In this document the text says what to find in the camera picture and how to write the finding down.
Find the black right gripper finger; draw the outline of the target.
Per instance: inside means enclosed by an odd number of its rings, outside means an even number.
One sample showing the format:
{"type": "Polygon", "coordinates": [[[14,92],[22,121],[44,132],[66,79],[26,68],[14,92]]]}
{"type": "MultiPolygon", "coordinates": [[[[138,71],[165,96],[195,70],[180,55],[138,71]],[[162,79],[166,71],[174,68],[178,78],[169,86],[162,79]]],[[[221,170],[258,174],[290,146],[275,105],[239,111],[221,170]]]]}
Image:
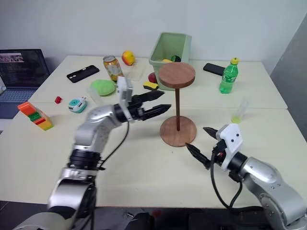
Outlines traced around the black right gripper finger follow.
{"type": "Polygon", "coordinates": [[[212,127],[203,127],[203,130],[212,138],[214,138],[215,140],[218,139],[217,137],[217,132],[218,130],[212,128],[212,127]]]}
{"type": "Polygon", "coordinates": [[[206,156],[204,156],[197,147],[195,147],[195,146],[193,146],[189,143],[186,143],[186,147],[195,159],[197,159],[200,163],[202,163],[203,166],[207,170],[210,169],[211,161],[206,156]]]}

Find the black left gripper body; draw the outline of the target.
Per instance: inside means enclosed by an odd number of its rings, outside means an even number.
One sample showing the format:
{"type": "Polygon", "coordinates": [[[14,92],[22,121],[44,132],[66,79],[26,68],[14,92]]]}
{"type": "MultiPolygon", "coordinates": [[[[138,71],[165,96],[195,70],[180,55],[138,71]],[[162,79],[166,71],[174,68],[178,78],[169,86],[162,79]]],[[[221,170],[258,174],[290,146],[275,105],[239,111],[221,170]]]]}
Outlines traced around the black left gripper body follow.
{"type": "Polygon", "coordinates": [[[134,95],[131,101],[128,102],[128,111],[132,120],[145,121],[145,110],[142,108],[142,104],[145,102],[146,96],[144,94],[134,95]]]}

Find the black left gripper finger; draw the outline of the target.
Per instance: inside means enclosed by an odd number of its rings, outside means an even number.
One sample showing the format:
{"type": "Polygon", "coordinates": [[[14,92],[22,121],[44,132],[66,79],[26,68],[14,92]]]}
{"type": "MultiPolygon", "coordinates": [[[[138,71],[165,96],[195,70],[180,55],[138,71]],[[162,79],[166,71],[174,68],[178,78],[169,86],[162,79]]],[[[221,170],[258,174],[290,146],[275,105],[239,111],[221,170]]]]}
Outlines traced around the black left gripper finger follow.
{"type": "Polygon", "coordinates": [[[160,104],[144,112],[144,118],[153,118],[165,113],[170,109],[171,104],[160,104]]]}
{"type": "Polygon", "coordinates": [[[147,101],[154,101],[159,97],[161,97],[162,95],[164,95],[163,91],[156,90],[140,94],[137,96],[137,99],[139,103],[144,103],[147,101]]]}

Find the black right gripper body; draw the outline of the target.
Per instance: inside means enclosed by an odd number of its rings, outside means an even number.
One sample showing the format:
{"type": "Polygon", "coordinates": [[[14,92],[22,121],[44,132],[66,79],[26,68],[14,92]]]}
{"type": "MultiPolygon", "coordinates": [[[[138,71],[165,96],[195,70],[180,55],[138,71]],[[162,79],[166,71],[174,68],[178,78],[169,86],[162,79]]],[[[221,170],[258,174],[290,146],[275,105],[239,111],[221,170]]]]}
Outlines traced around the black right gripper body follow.
{"type": "Polygon", "coordinates": [[[225,149],[226,149],[225,141],[223,139],[218,141],[216,145],[213,147],[211,162],[216,163],[219,166],[221,166],[226,157],[225,149]]]}

